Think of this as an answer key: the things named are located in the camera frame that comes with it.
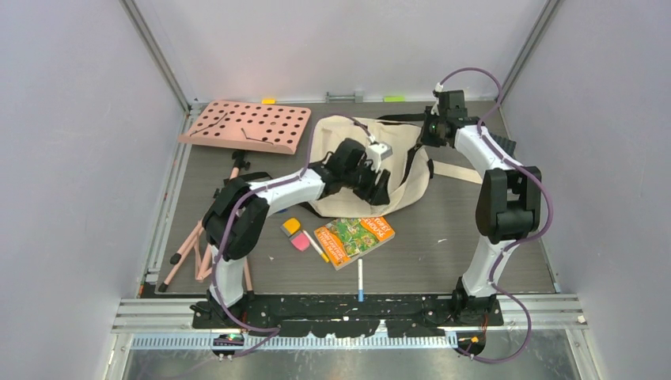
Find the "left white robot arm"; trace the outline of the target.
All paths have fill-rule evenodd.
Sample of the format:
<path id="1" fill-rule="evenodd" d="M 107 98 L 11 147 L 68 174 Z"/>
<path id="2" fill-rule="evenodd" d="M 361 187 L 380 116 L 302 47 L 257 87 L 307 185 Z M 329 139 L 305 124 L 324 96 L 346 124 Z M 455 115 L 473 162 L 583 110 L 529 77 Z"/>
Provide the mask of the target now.
<path id="1" fill-rule="evenodd" d="M 349 188 L 373 206 L 389 203 L 390 172 L 382 162 L 392 156 L 384 142 L 363 146 L 344 139 L 319 160 L 284 177 L 259 183 L 232 179 L 218 194 L 202 225 L 214 247 L 210 293 L 212 317 L 232 328 L 242 318 L 244 259 L 255 248 L 267 217 L 300 203 L 321 200 Z"/>

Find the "pink perforated stand board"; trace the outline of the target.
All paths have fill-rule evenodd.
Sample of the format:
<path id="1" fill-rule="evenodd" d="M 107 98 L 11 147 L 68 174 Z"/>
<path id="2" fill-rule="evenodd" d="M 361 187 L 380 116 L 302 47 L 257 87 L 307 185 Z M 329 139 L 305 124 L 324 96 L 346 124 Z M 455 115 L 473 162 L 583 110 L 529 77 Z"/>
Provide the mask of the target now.
<path id="1" fill-rule="evenodd" d="M 207 104 L 181 143 L 293 155 L 311 110 L 281 104 L 217 100 Z"/>

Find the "cream canvas backpack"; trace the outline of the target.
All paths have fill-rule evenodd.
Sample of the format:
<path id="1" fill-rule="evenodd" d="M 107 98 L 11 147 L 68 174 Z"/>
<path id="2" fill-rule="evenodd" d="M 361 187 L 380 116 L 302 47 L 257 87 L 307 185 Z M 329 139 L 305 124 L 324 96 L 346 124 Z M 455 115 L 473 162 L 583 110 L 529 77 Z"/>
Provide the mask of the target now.
<path id="1" fill-rule="evenodd" d="M 307 164 L 265 183 L 232 180 L 217 199 L 223 215 L 264 220 L 298 205 L 321 218 L 391 214 L 417 203 L 437 174 L 481 184 L 473 169 L 429 158 L 422 129 L 401 115 L 382 120 L 336 115 L 317 122 Z"/>

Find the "dark grey studded baseplate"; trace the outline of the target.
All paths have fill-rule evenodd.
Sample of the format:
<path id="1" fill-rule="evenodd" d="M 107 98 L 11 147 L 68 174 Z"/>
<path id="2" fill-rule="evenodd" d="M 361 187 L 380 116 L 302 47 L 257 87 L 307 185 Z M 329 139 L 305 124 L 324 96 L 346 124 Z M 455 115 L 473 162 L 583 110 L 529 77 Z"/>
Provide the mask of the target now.
<path id="1" fill-rule="evenodd" d="M 496 135 L 491 133 L 491 138 L 497 143 L 497 145 L 510 157 L 514 158 L 514 151 L 517 143 L 513 140 L 508 139 L 505 136 Z"/>

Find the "orange paperback book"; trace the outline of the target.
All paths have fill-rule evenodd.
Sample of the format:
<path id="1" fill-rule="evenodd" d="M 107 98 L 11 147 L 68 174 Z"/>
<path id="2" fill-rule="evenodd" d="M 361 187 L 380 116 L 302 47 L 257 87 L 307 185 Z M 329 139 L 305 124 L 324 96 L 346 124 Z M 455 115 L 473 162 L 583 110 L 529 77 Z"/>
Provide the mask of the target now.
<path id="1" fill-rule="evenodd" d="M 314 235 L 338 271 L 393 239 L 396 232 L 383 217 L 337 218 L 314 230 Z"/>

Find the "pink tripod stand legs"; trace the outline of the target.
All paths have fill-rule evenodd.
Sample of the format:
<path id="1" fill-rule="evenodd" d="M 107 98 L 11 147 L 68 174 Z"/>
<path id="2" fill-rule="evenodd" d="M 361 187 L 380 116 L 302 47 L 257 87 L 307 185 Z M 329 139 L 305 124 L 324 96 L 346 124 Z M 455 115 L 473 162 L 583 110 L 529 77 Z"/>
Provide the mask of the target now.
<path id="1" fill-rule="evenodd" d="M 191 150 L 154 289 L 156 294 L 200 295 L 209 287 L 212 253 L 202 218 L 225 182 L 249 166 L 243 150 Z"/>

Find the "pink eraser block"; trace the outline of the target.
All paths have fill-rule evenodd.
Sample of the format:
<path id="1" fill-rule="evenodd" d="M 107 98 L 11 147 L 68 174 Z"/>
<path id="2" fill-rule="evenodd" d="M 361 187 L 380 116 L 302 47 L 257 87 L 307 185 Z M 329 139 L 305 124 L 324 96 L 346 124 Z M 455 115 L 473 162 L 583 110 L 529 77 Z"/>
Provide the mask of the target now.
<path id="1" fill-rule="evenodd" d="M 297 232 L 296 234 L 292 235 L 290 237 L 290 243 L 296 250 L 300 252 L 306 251 L 311 246 L 309 237 L 303 232 Z"/>

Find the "blue capped white marker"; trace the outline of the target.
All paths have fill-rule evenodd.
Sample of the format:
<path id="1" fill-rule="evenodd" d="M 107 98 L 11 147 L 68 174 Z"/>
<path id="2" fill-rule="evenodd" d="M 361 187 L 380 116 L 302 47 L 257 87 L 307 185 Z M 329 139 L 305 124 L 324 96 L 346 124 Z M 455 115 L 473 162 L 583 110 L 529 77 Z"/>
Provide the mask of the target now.
<path id="1" fill-rule="evenodd" d="M 363 261 L 361 258 L 357 259 L 357 281 L 358 301 L 364 302 Z"/>

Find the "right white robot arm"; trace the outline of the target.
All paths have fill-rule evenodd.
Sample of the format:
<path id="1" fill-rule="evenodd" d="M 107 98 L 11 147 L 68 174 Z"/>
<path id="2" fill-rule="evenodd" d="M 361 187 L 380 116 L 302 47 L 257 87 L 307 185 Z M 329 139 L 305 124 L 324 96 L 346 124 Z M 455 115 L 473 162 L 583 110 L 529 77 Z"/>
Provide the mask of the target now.
<path id="1" fill-rule="evenodd" d="M 510 254 L 540 224 L 541 173 L 514 159 L 514 142 L 491 134 L 479 118 L 468 115 L 463 91 L 438 86 L 433 94 L 436 101 L 425 110 L 419 141 L 456 149 L 482 180 L 476 204 L 480 239 L 450 302 L 454 319 L 471 325 L 492 311 Z"/>

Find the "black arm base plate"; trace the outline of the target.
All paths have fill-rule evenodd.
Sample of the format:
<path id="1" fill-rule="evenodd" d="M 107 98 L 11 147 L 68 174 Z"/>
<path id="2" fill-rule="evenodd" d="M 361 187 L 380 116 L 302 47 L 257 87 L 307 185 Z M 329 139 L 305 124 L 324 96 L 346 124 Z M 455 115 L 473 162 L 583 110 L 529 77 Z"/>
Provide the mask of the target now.
<path id="1" fill-rule="evenodd" d="M 190 306 L 194 329 L 241 328 L 250 336 L 355 338 L 386 328 L 391 337 L 438 336 L 443 328 L 480 331 L 503 324 L 498 301 L 454 309 L 448 294 L 261 294 L 224 311 L 213 296 Z"/>

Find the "orange eraser block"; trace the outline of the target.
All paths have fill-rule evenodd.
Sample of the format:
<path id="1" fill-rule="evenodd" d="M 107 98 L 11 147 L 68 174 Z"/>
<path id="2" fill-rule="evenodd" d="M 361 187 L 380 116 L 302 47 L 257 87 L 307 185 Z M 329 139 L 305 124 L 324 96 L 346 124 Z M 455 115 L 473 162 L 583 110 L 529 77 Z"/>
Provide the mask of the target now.
<path id="1" fill-rule="evenodd" d="M 282 232 L 289 238 L 301 231 L 301 223 L 297 218 L 289 218 L 281 225 Z"/>

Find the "yellow capped white marker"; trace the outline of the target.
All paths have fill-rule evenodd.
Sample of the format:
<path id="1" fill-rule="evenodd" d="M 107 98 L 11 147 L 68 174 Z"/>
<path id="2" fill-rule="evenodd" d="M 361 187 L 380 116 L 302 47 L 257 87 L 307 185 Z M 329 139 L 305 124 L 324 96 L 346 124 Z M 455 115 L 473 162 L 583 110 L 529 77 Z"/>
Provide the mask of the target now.
<path id="1" fill-rule="evenodd" d="M 316 252 L 320 255 L 320 257 L 324 260 L 324 262 L 329 263 L 330 260 L 327 256 L 327 254 L 324 252 L 324 250 L 317 244 L 317 242 L 314 240 L 314 238 L 310 235 L 309 232 L 306 230 L 303 230 L 302 233 L 307 237 L 309 244 L 316 250 Z"/>

